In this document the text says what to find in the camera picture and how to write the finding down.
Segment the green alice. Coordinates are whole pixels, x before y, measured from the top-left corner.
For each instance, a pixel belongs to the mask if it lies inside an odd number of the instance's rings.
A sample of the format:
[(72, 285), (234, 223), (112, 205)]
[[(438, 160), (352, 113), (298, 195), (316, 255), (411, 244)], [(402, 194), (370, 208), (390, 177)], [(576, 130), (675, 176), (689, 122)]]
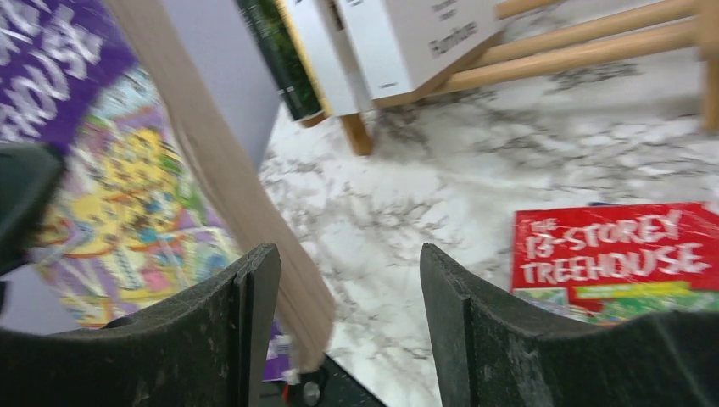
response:
[(293, 120), (304, 127), (322, 122), (324, 110), (276, 3), (236, 0), (235, 4)]

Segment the purple 52-storey treehouse book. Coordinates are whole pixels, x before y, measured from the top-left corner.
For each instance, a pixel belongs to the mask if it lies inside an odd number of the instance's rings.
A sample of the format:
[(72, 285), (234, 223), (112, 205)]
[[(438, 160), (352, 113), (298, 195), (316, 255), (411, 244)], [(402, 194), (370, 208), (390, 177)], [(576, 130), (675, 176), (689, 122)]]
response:
[(1, 144), (65, 163), (21, 255), (85, 329), (194, 286), (260, 243), (281, 255), (265, 380), (324, 359), (335, 304), (159, 1), (4, 1)]

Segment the yellow book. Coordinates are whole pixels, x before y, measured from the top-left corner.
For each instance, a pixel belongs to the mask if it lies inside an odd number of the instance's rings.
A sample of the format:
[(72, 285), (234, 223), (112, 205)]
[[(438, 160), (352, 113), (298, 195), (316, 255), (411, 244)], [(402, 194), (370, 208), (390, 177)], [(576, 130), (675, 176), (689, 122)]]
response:
[(297, 29), (296, 25), (294, 24), (293, 18), (288, 11), (288, 8), (287, 8), (288, 1), (275, 0), (275, 4), (278, 8), (278, 11), (281, 15), (281, 18), (282, 18), (285, 26), (287, 27), (288, 34), (293, 41), (293, 45), (297, 51), (297, 54), (299, 56), (299, 59), (303, 65), (303, 67), (304, 67), (304, 70), (305, 70), (307, 76), (309, 77), (310, 85), (312, 86), (312, 89), (320, 103), (320, 106), (323, 109), (323, 112), (326, 115), (332, 116), (331, 106), (325, 98), (325, 95), (321, 89), (320, 83), (317, 80), (316, 74), (312, 69), (312, 65), (310, 63), (309, 56), (305, 52), (303, 43), (299, 36), (298, 29)]

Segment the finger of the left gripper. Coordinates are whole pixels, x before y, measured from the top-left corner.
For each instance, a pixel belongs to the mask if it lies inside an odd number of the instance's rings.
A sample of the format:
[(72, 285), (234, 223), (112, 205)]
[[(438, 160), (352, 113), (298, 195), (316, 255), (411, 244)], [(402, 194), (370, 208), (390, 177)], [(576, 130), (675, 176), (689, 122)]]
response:
[(2, 275), (27, 263), (27, 249), (64, 172), (63, 154), (49, 144), (1, 144)]

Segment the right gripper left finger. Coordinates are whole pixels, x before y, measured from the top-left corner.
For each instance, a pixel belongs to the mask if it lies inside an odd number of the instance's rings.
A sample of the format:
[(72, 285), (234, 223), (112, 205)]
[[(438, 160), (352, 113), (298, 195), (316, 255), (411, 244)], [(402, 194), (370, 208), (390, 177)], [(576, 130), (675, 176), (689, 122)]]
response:
[(4, 406), (255, 406), (281, 275), (264, 243), (95, 330), (1, 332)]

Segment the white afternoon tea coffee book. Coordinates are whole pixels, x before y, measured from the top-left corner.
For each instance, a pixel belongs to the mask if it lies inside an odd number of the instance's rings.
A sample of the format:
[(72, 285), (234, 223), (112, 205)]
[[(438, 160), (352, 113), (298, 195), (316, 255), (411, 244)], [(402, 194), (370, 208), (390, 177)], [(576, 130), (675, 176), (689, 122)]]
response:
[(296, 25), (333, 116), (373, 108), (359, 64), (335, 1), (288, 1)]

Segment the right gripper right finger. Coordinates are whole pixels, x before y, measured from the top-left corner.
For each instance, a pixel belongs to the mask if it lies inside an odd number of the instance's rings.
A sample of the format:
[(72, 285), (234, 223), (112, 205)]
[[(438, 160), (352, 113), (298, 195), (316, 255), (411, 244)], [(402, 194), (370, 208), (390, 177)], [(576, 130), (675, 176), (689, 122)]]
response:
[(430, 243), (421, 288), (445, 406), (715, 406), (718, 315), (596, 326), (522, 300)]

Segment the white furniture book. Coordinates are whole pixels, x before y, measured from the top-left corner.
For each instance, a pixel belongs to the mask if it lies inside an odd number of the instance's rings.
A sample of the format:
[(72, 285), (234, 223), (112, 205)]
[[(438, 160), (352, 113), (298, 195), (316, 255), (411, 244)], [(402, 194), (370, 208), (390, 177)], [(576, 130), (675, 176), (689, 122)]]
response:
[(380, 107), (428, 96), (501, 37), (493, 1), (363, 0), (337, 7)]

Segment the red 13-storey treehouse book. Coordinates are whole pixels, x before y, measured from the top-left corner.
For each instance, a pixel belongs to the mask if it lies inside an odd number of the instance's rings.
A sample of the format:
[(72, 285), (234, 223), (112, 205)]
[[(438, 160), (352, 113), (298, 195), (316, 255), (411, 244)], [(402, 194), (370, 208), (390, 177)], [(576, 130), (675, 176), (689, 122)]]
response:
[(718, 309), (717, 201), (522, 210), (512, 252), (510, 291), (578, 321)]

